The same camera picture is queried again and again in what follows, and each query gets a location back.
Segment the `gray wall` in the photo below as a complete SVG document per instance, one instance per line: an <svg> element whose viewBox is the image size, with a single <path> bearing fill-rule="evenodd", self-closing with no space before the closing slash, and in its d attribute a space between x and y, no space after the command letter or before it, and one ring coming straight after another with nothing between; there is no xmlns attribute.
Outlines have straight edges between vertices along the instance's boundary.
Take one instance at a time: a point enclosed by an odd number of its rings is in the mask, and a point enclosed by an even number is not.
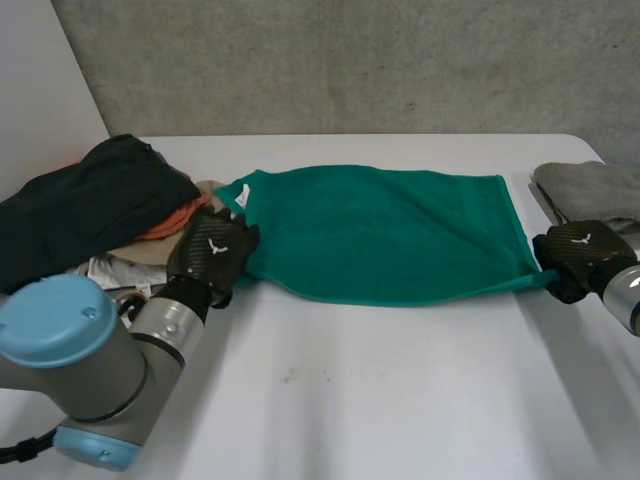
<svg viewBox="0 0 640 480"><path fill-rule="evenodd" d="M640 160L638 0L54 0L112 134L570 133Z"/></svg>

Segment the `orange cloth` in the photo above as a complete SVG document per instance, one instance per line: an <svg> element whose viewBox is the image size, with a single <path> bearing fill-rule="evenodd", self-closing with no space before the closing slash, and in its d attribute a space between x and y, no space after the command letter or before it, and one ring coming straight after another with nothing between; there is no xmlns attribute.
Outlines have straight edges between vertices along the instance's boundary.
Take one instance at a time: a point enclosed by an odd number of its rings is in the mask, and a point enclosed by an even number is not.
<svg viewBox="0 0 640 480"><path fill-rule="evenodd" d="M142 235L138 236L136 240L157 240L159 238L166 238L169 235L173 235L184 227L189 220L191 220L191 217L198 208L202 205L206 205L210 200L210 195L203 193L199 198L185 203L169 215L164 222L156 225L150 230L147 230Z"/></svg>

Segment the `folded gray towel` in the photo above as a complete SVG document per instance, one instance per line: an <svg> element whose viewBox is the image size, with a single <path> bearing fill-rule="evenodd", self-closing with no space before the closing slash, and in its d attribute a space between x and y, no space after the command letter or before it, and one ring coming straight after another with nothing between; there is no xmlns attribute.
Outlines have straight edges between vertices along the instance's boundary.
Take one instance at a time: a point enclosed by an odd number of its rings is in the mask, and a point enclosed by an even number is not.
<svg viewBox="0 0 640 480"><path fill-rule="evenodd" d="M618 167L546 163L535 169L534 178L556 212L569 221L602 220L619 233L640 227L640 182Z"/></svg>

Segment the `pile of clothes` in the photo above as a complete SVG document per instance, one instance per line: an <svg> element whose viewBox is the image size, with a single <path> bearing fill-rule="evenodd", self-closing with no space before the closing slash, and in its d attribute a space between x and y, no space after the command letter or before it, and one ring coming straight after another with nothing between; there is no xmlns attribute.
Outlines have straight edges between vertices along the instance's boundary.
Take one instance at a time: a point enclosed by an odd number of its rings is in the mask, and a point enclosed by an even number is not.
<svg viewBox="0 0 640 480"><path fill-rule="evenodd" d="M0 203L0 292L75 271L105 289L166 282L169 253L200 206L221 202L150 145L119 135Z"/></svg>
<svg viewBox="0 0 640 480"><path fill-rule="evenodd" d="M554 224L600 220L640 253L640 172L595 161L545 163L533 180Z"/></svg>

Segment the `white table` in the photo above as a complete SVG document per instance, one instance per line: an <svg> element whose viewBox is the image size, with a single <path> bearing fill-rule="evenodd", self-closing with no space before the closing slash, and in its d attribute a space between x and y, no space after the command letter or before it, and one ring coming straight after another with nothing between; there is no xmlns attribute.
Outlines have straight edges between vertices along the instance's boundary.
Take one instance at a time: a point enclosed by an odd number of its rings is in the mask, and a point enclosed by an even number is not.
<svg viewBox="0 0 640 480"><path fill-rule="evenodd" d="M529 238L544 162L598 160L564 135L147 139L194 180L356 163L502 174ZM0 394L0 445L60 418ZM640 341L595 298L543 291L439 307L313 303L261 284L207 334L126 479L637 479ZM49 451L0 478L112 479Z"/></svg>

